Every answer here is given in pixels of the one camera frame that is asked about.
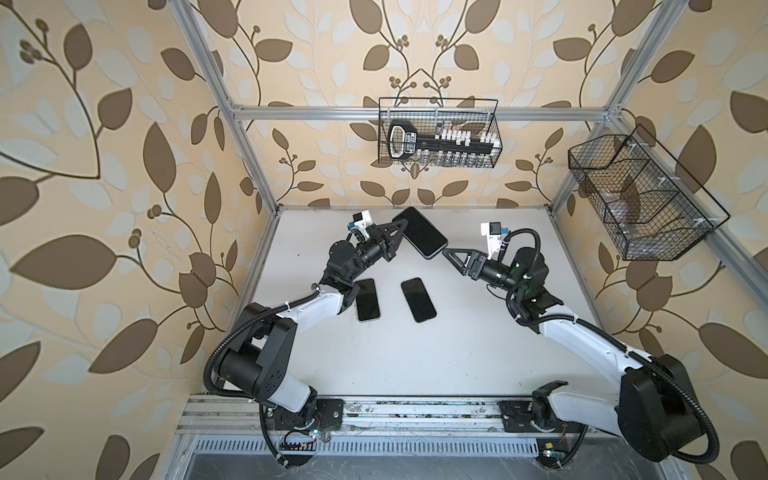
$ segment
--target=phone screen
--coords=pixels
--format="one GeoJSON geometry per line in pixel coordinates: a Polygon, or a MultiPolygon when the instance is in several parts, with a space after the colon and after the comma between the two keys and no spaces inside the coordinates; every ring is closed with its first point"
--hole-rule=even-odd
{"type": "Polygon", "coordinates": [[[373,278],[358,280],[356,283],[360,285],[360,291],[355,298],[357,319],[361,322],[367,322],[379,318],[381,316],[379,298],[376,295],[376,284],[373,282],[373,278]]]}
{"type": "Polygon", "coordinates": [[[412,278],[401,283],[402,292],[406,295],[406,302],[411,309],[413,319],[421,323],[425,320],[435,318],[437,311],[432,301],[429,299],[424,283],[420,278],[412,278]]]}
{"type": "Polygon", "coordinates": [[[392,220],[403,218],[408,221],[403,235],[424,258],[433,258],[448,245],[448,239],[414,207],[406,208],[392,220]]]}

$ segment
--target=wire basket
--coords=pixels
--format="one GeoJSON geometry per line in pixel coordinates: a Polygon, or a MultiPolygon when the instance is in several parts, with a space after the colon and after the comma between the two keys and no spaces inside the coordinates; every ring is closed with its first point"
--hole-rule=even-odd
{"type": "Polygon", "coordinates": [[[572,147],[568,168],[623,260],[676,260],[730,218],[642,125],[630,135],[603,135],[572,147]],[[674,161],[674,173],[657,164],[652,147],[674,161]]]}
{"type": "Polygon", "coordinates": [[[493,168],[503,148],[497,106],[492,99],[382,97],[379,165],[493,168]]]}

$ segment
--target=black wire mesh basket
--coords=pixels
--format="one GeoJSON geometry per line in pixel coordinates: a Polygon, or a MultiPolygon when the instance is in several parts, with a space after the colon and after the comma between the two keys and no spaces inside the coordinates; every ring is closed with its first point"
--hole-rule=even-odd
{"type": "Polygon", "coordinates": [[[497,106],[492,99],[382,97],[379,164],[493,168],[504,147],[497,106]]]}
{"type": "Polygon", "coordinates": [[[642,125],[630,135],[603,135],[572,147],[568,168],[623,260],[676,260],[730,218],[642,125]],[[655,161],[654,147],[657,157],[670,158],[674,172],[655,161]]]}

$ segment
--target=white tabletop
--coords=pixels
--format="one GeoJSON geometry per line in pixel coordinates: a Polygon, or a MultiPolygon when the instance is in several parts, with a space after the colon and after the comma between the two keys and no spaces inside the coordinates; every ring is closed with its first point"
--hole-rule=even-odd
{"type": "MultiPolygon", "coordinates": [[[[388,223],[400,210],[371,210],[388,223]]],[[[529,227],[541,236],[550,273],[545,286],[579,316],[594,322],[576,276],[544,210],[421,210],[449,239],[449,247],[485,251],[480,223],[510,230],[529,227]]],[[[353,210],[283,212],[254,301],[274,305],[310,291],[323,274],[328,249],[346,238],[353,210]]],[[[532,246],[519,235],[519,247],[532,246]]],[[[496,396],[530,395],[553,380],[611,391],[610,384],[563,346],[519,326],[503,300],[481,280],[459,272],[439,254],[425,260],[403,240],[392,262],[379,260],[360,279],[373,278],[381,318],[361,323],[355,305],[297,335],[289,372],[321,395],[496,396]],[[437,317],[416,323],[400,283],[420,277],[437,317]]]]}

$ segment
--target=floral wallpaper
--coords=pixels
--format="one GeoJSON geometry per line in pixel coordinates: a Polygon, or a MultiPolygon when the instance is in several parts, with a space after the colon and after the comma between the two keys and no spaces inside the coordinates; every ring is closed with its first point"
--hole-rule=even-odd
{"type": "Polygon", "coordinates": [[[584,122],[500,122],[493,169],[381,161],[376,126],[341,121],[245,122],[278,203],[310,207],[518,207],[549,204],[584,122]]]}
{"type": "MultiPolygon", "coordinates": [[[[766,47],[765,2],[691,1],[624,111],[731,212],[723,228],[763,266],[766,47]]],[[[705,243],[674,262],[621,261],[584,197],[574,192],[558,222],[606,327],[654,355],[681,359],[717,428],[720,457],[711,465],[688,465],[691,474],[703,480],[768,478],[768,314],[705,243]]],[[[686,451],[702,452],[705,443],[699,439],[686,451]]]]}
{"type": "Polygon", "coordinates": [[[427,97],[441,104],[474,95],[511,107],[598,107],[660,3],[191,4],[238,104],[360,106],[365,96],[427,97]]]}
{"type": "Polygon", "coordinates": [[[150,478],[267,215],[164,2],[0,25],[0,477],[150,478]]]}

